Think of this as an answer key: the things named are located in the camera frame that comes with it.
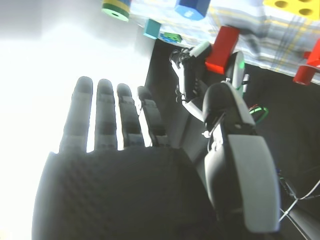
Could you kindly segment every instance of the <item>checkered cloth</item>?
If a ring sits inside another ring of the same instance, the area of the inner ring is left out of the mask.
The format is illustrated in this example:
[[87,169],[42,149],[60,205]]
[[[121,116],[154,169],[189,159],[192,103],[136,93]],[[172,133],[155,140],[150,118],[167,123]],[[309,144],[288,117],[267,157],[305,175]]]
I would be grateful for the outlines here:
[[[263,0],[211,0],[200,21],[180,16],[175,4],[176,0],[132,0],[130,16],[142,27],[148,18],[158,21],[161,32],[180,34],[184,47],[213,43],[221,26],[239,28],[235,50],[243,51],[246,63],[289,76],[306,64],[303,53],[320,38],[320,20],[264,6]],[[312,81],[320,85],[320,73]]]

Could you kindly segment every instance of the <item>hole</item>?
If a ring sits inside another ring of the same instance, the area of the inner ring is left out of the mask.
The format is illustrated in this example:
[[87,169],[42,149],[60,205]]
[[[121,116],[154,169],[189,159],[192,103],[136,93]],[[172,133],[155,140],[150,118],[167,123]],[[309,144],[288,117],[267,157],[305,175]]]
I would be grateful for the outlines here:
[[278,8],[285,8],[288,6],[288,3],[286,1],[276,1],[275,2],[275,5],[278,7]]
[[308,16],[312,14],[312,10],[308,8],[300,9],[299,13],[304,16]]

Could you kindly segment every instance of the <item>bright white background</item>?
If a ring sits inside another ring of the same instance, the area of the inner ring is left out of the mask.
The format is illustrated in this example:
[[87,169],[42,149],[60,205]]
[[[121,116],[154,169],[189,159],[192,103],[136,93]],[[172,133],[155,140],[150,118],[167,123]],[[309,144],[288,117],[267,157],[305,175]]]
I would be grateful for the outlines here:
[[[126,83],[133,95],[145,84],[154,40],[132,22],[103,15],[99,21],[94,32],[74,20],[51,21],[41,39],[0,41],[1,240],[31,239],[42,169],[49,151],[59,149],[78,78],[92,78],[94,91],[102,78],[114,90]],[[95,93],[92,100],[94,116]],[[91,117],[88,151],[94,147],[94,122]]]

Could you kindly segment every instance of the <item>red cylinder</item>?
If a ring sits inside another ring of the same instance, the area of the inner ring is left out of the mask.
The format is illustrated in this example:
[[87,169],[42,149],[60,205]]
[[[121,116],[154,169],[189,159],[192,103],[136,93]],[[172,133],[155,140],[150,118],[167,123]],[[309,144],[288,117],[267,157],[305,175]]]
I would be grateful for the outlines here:
[[310,66],[300,66],[293,81],[301,85],[309,85],[316,73],[316,69]]

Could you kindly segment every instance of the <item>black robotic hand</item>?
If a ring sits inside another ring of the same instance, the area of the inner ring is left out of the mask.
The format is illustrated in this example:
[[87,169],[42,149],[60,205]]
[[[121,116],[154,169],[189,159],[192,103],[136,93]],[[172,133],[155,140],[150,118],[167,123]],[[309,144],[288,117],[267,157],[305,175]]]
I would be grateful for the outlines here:
[[49,154],[42,172],[32,240],[217,239],[205,187],[185,152],[169,147],[151,95],[140,95],[141,107],[159,147],[145,147],[128,86],[117,94],[124,150],[117,150],[113,89],[103,79],[94,151],[87,153],[93,83],[78,80],[59,153]]

